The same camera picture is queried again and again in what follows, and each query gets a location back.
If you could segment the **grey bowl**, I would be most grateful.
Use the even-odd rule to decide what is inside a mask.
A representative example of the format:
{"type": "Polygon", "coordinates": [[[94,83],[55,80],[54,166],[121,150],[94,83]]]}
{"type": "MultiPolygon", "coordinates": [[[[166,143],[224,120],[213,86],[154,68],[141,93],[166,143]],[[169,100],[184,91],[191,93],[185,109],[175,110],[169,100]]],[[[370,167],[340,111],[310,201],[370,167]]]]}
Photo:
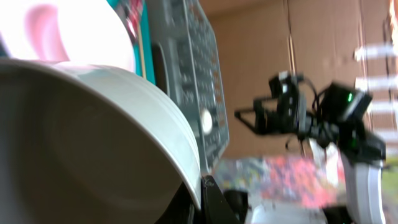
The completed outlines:
{"type": "Polygon", "coordinates": [[[127,70],[1,60],[1,222],[155,223],[201,208],[195,135],[127,70]]]}

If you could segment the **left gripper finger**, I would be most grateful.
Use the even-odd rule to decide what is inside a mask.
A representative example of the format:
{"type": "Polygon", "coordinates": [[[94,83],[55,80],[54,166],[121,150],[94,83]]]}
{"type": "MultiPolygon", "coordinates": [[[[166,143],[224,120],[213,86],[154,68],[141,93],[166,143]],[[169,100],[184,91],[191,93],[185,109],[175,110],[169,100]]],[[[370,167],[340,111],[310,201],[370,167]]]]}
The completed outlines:
{"type": "Polygon", "coordinates": [[[241,224],[241,191],[222,192],[211,175],[202,177],[200,223],[241,224]]]}

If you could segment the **red foil snack wrapper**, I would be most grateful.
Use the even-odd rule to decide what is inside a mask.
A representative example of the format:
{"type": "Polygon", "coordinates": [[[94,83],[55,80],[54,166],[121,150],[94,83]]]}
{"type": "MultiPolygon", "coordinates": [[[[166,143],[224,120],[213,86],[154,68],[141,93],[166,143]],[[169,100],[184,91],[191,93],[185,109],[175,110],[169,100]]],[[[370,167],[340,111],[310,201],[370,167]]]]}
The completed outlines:
{"type": "Polygon", "coordinates": [[[116,12],[122,20],[131,42],[137,42],[138,26],[144,8],[143,0],[120,0],[116,7],[116,12]]]}

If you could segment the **wooden chopstick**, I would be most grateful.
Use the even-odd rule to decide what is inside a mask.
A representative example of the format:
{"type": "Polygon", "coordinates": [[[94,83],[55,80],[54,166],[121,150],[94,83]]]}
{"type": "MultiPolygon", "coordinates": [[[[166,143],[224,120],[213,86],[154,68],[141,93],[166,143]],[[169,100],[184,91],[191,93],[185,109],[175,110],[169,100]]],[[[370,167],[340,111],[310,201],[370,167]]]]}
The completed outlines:
{"type": "Polygon", "coordinates": [[[141,32],[141,26],[138,24],[137,25],[137,40],[139,44],[139,55],[140,55],[140,60],[141,60],[141,71],[142,71],[142,77],[143,79],[146,80],[146,66],[145,66],[145,57],[144,57],[144,45],[142,41],[142,32],[141,32]]]}

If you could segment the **white cup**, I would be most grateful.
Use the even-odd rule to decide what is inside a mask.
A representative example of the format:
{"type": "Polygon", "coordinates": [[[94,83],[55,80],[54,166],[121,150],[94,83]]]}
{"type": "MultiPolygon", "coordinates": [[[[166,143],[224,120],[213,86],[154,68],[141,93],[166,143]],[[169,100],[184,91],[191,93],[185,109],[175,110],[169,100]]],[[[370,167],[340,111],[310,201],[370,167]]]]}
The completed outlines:
{"type": "Polygon", "coordinates": [[[213,119],[211,113],[207,109],[201,111],[201,126],[204,134],[210,134],[213,128],[213,119]]]}

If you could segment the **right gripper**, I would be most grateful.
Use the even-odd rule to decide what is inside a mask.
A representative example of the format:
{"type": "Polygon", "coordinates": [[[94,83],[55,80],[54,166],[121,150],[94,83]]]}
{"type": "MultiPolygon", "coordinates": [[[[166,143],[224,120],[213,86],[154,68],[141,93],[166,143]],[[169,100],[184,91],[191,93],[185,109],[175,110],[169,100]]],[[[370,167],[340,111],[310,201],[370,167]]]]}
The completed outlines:
{"type": "Polygon", "coordinates": [[[234,117],[253,133],[302,134],[306,128],[305,96],[299,90],[300,76],[280,72],[269,80],[271,96],[256,98],[253,108],[234,111],[234,117]],[[255,125],[242,117],[255,112],[255,125]]]}

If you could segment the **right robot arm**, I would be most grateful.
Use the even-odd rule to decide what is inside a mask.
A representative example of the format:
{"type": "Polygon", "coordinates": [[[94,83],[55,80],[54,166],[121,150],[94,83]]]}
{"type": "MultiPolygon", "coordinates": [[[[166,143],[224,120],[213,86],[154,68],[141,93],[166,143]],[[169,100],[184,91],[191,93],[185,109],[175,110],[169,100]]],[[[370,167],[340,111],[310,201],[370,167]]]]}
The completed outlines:
{"type": "Polygon", "coordinates": [[[323,149],[334,144],[343,163],[346,204],[311,210],[283,206],[267,219],[278,221],[292,212],[294,223],[385,223],[381,177],[386,143],[363,123],[371,95],[333,82],[314,93],[308,109],[301,83],[314,87],[302,74],[281,72],[269,81],[270,96],[254,99],[252,107],[237,109],[234,116],[258,136],[294,134],[299,142],[313,139],[323,149]]]}

